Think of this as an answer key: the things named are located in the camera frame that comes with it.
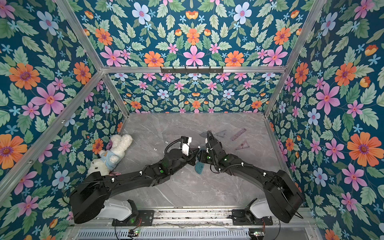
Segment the green protractor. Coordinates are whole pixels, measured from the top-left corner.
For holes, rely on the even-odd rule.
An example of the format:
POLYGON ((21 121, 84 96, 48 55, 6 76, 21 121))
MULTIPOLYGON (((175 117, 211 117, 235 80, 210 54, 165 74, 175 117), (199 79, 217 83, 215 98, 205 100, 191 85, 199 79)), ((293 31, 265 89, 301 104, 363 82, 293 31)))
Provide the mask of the green protractor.
POLYGON ((197 162, 195 165, 195 171, 197 174, 201 175, 203 173, 205 164, 201 162, 197 162))

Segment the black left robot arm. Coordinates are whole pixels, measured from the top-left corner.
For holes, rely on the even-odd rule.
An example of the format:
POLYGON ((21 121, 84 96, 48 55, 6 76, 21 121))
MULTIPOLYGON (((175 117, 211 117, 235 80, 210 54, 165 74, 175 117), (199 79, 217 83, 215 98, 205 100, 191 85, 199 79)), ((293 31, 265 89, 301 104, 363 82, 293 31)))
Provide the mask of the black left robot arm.
POLYGON ((69 204, 75 224, 84 224, 95 218, 136 222, 138 209, 132 200, 118 201, 113 197, 139 188, 153 187, 168 180, 185 165, 195 165, 200 147, 190 146, 192 139, 182 136, 170 143, 164 157, 142 170, 106 175, 91 173, 71 192, 69 204))

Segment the green ruler set pouch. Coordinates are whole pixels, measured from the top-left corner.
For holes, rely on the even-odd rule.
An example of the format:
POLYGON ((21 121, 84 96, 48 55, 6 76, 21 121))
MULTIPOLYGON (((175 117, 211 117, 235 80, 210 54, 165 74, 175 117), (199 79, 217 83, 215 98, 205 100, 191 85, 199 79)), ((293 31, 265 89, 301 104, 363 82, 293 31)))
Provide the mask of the green ruler set pouch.
POLYGON ((197 147, 197 151, 198 151, 198 153, 199 152, 206 153, 207 152, 207 148, 206 148, 206 146, 198 146, 197 147))

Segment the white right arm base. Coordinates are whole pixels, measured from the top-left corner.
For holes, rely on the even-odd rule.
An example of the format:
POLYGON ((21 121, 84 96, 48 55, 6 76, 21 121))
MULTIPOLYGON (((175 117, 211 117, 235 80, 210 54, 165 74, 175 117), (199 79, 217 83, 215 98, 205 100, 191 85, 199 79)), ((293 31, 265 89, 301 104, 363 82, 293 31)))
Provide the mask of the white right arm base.
POLYGON ((274 216, 266 198, 255 198, 248 204, 247 209, 257 219, 274 216))

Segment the purple straight ruler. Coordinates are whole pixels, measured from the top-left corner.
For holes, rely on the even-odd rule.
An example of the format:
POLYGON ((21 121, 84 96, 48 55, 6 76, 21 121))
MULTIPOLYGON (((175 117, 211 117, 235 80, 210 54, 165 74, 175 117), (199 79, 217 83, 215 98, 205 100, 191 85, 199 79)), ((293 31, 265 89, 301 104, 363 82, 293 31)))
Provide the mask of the purple straight ruler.
POLYGON ((235 140, 238 139, 242 134, 244 134, 246 131, 247 131, 247 129, 245 129, 245 128, 239 130, 236 134, 234 134, 234 135, 230 138, 230 140, 231 140, 231 141, 235 141, 235 140))

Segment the grey triangle ruler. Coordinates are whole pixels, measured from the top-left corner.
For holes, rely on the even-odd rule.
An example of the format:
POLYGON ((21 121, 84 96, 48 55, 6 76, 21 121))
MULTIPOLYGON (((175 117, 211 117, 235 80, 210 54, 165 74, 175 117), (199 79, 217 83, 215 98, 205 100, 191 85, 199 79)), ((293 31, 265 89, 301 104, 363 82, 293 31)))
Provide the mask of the grey triangle ruler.
POLYGON ((222 131, 216 133, 216 136, 220 137, 220 138, 224 138, 226 136, 226 134, 227 134, 227 130, 222 130, 222 131))

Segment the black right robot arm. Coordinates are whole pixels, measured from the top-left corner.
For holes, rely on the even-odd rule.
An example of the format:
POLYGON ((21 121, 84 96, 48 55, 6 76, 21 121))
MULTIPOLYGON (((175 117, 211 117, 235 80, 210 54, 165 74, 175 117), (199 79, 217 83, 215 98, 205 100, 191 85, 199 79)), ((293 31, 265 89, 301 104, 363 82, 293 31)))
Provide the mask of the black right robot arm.
POLYGON ((264 200, 255 200, 249 205, 249 212, 254 217, 275 216, 281 222, 289 223, 293 217, 301 216, 298 210, 304 196, 288 173, 264 170, 236 155, 227 154, 211 131, 207 131, 206 150, 201 153, 199 161, 213 167, 215 174, 242 178, 264 191, 264 200))

